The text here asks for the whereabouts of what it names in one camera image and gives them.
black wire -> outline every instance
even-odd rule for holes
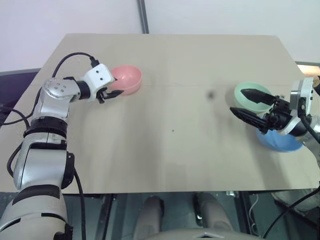
[[[309,122],[306,119],[306,98],[300,97],[298,101],[298,117],[300,118],[303,126],[314,137],[314,139],[320,144],[320,136],[312,129]]]
[[[6,163],[6,169],[11,177],[14,177],[14,171],[12,171],[11,165],[12,165],[13,160],[15,159],[15,156],[20,151],[21,146],[22,146],[22,143],[20,143],[20,145],[14,150],[14,152],[9,157],[8,162]]]
[[[89,58],[92,57],[91,55],[89,55],[88,53],[85,53],[85,52],[73,52],[73,53],[68,54],[67,56],[62,58],[61,61],[58,63],[58,65],[55,67],[55,70],[54,70],[54,72],[52,74],[53,78],[57,75],[57,72],[58,72],[59,68],[61,67],[61,65],[64,63],[64,61],[67,60],[68,58],[74,56],[74,55],[85,55],[85,56],[88,56]]]
[[[76,184],[78,185],[79,189],[79,195],[80,195],[80,204],[81,204],[81,235],[82,235],[82,240],[86,240],[86,206],[85,206],[85,196],[84,196],[84,191],[81,186],[80,178],[79,175],[74,169],[74,177],[76,180]]]
[[[41,88],[38,90],[38,92],[37,92],[37,94],[36,94],[32,111],[31,111],[27,116],[25,116],[26,119],[30,118],[30,117],[32,116],[32,114],[34,114],[35,107],[36,107],[36,105],[37,105],[37,103],[38,103],[38,100],[39,100],[40,91],[41,91]],[[6,126],[6,125],[16,124],[16,123],[19,123],[19,122],[21,122],[21,121],[23,121],[23,120],[24,120],[23,118],[20,118],[20,119],[18,119],[18,120],[10,121],[10,122],[0,122],[0,126]]]
[[[25,127],[27,129],[30,127],[27,117],[22,112],[14,109],[14,108],[7,107],[7,106],[0,106],[0,109],[7,110],[7,111],[12,111],[12,112],[15,112],[15,113],[19,114],[20,117],[21,117],[21,121],[24,121],[24,123],[25,123]]]
[[[265,239],[265,238],[268,236],[270,230],[271,230],[271,229],[273,228],[273,226],[277,223],[277,221],[278,221],[283,215],[285,215],[290,209],[294,208],[294,207],[297,206],[298,204],[302,203],[304,200],[312,197],[313,195],[315,195],[315,194],[317,194],[317,193],[319,193],[319,192],[320,192],[320,185],[319,185],[319,187],[318,187],[316,190],[310,192],[309,194],[305,195],[304,197],[300,198],[299,200],[297,200],[296,202],[294,202],[293,204],[291,204],[290,206],[288,206],[288,208],[287,208],[285,211],[283,211],[283,212],[273,221],[273,223],[271,223],[271,225],[269,226],[269,228],[267,229],[267,231],[265,232],[265,234],[263,235],[262,238]]]

white wall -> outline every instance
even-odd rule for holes
[[[151,34],[275,35],[320,63],[320,0],[145,0]]]
[[[41,68],[67,33],[141,32],[135,0],[0,0],[0,72]]]

pink bowl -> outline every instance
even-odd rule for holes
[[[111,70],[117,81],[110,84],[113,90],[124,90],[121,95],[135,93],[141,86],[142,73],[132,65],[117,66]]]

beige tabletop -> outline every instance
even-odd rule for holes
[[[30,112],[59,60],[86,52],[110,69],[135,65],[143,74],[133,95],[105,104],[70,106],[68,151],[85,193],[279,190],[315,188],[320,170],[305,147],[279,153],[261,146],[255,129],[237,119],[233,89],[257,82],[288,100],[303,74],[278,38],[244,35],[68,34],[25,91],[16,109]],[[83,76],[85,56],[57,76]],[[313,109],[319,110],[319,98]],[[18,119],[13,113],[7,121]],[[24,124],[0,129],[0,191],[14,192],[6,171]],[[75,181],[64,190],[77,193]]]

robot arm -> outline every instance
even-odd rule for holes
[[[1,240],[72,239],[61,192],[75,172],[75,156],[67,151],[69,105],[83,99],[104,103],[118,96],[123,91],[107,93],[115,80],[105,65],[98,64],[80,81],[44,82],[15,164],[13,180],[19,193],[0,220]]]
[[[262,119],[243,108],[231,107],[230,110],[236,117],[264,134],[268,130],[277,130],[281,135],[294,136],[313,153],[320,167],[320,116],[309,115],[313,100],[313,81],[312,77],[296,81],[290,94],[290,102],[256,89],[242,89],[241,92],[247,99],[271,106],[269,113]]]

